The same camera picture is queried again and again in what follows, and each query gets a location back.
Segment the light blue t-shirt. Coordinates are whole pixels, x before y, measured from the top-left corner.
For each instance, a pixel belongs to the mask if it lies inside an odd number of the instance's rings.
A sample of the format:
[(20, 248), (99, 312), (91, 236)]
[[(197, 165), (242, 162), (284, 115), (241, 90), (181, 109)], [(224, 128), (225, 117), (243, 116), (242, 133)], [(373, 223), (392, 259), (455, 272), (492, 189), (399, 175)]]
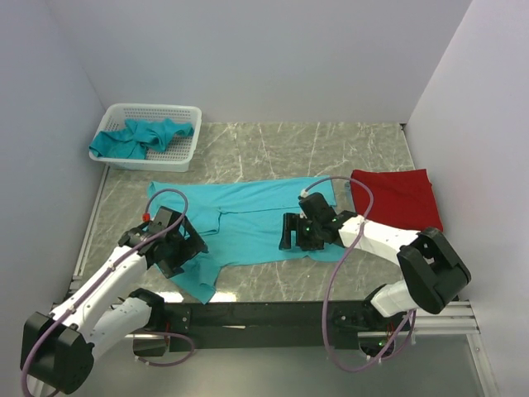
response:
[(183, 273), (171, 282), (201, 303), (216, 292), (217, 277), (226, 266), (259, 265), (289, 261), (305, 256), (315, 261), (336, 262), (343, 248), (326, 245), (320, 251), (302, 251), (298, 247), (282, 251), (283, 215), (299, 213), (298, 196), (315, 184), (326, 201), (336, 205), (331, 181), (318, 177), (272, 179), (235, 184), (177, 185), (150, 183), (150, 213), (161, 207), (175, 211), (186, 209), (186, 216), (207, 245), (183, 265)]

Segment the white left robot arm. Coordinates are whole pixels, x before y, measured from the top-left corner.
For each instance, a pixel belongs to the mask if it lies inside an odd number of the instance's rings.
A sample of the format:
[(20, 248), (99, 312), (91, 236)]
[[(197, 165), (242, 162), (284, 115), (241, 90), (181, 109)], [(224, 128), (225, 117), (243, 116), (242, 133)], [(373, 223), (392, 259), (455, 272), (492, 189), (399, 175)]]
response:
[(207, 245), (181, 213), (164, 209), (155, 220), (125, 232), (102, 267), (74, 295), (24, 325), (21, 390), (25, 396), (75, 392), (95, 361), (129, 333), (175, 336), (164, 299), (137, 289), (111, 309), (121, 289), (157, 265), (170, 278)]

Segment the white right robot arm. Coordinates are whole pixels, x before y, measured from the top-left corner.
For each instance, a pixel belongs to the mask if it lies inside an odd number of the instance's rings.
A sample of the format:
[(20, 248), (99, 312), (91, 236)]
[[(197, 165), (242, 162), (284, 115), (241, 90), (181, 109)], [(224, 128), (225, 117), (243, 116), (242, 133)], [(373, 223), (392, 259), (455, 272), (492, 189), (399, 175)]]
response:
[(363, 320), (380, 330), (397, 313), (422, 309), (439, 314), (471, 281), (471, 274), (443, 232), (390, 227), (351, 211), (308, 218), (285, 213), (279, 248), (321, 251), (326, 244), (354, 247), (399, 267), (403, 280), (384, 285), (366, 299)]

